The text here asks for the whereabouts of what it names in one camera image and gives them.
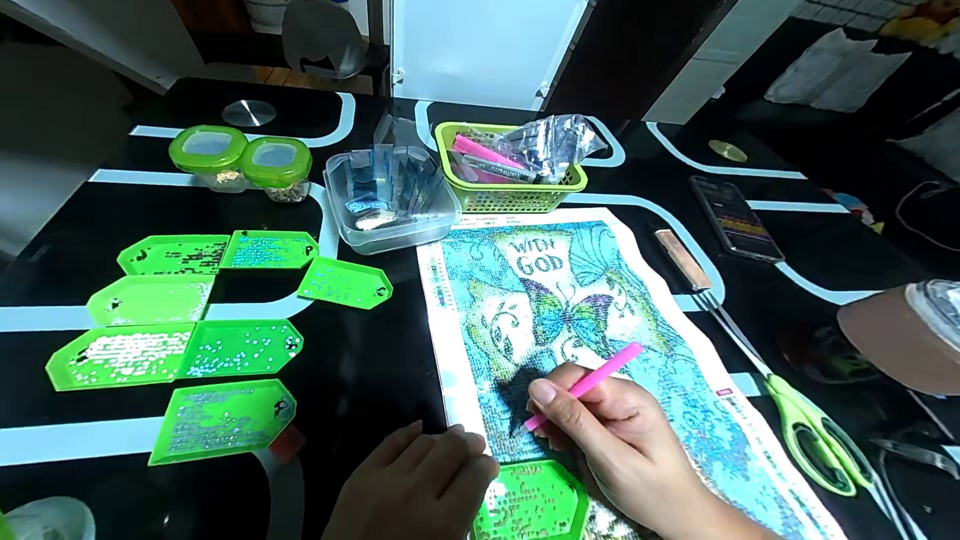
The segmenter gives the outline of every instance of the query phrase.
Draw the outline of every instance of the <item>metal disc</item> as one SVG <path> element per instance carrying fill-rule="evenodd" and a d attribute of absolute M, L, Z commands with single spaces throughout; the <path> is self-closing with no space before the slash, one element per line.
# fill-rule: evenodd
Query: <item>metal disc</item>
<path fill-rule="evenodd" d="M 717 154 L 723 156 L 724 158 L 730 161 L 736 161 L 737 163 L 742 163 L 747 160 L 747 154 L 740 150 L 739 148 L 733 146 L 729 142 L 724 142 L 722 140 L 712 140 L 709 143 L 710 150 L 716 152 Z"/>
<path fill-rule="evenodd" d="M 262 126 L 276 118 L 276 109 L 265 101 L 241 99 L 224 107 L 220 115 L 229 124 L 251 128 Z"/>

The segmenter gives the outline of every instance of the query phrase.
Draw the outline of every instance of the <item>wooden floor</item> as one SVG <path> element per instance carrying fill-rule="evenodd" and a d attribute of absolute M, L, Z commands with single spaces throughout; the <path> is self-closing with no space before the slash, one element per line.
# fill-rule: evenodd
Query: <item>wooden floor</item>
<path fill-rule="evenodd" d="M 289 67 L 253 67 L 256 81 L 264 85 L 296 86 L 299 88 L 316 88 L 319 90 L 335 90 L 362 94 L 373 94 L 373 82 L 369 76 L 357 75 L 344 81 L 325 79 L 307 75 L 290 69 Z"/>

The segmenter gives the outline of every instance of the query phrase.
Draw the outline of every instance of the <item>white door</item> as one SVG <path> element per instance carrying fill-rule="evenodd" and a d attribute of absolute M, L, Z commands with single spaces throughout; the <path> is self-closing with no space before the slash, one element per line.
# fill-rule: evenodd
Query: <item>white door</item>
<path fill-rule="evenodd" d="M 539 110 L 588 0 L 394 0 L 394 96 Z"/>

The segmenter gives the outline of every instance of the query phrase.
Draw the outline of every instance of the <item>brown hat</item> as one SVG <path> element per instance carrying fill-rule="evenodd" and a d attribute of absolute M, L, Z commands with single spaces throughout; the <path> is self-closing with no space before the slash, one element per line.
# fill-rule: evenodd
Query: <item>brown hat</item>
<path fill-rule="evenodd" d="M 840 308 L 843 333 L 877 369 L 908 388 L 960 395 L 960 283 L 911 283 Z"/>

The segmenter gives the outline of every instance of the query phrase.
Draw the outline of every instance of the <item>scissors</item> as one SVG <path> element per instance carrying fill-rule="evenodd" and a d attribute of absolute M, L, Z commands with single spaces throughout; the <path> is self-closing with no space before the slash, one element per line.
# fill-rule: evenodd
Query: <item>scissors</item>
<path fill-rule="evenodd" d="M 709 291 L 693 295 L 693 299 L 701 309 L 713 315 L 763 376 L 764 386 L 780 411 L 787 450 L 800 468 L 824 489 L 844 497 L 856 495 L 857 485 L 872 488 L 874 480 L 870 462 L 850 436 L 820 407 L 786 380 L 774 375 Z"/>

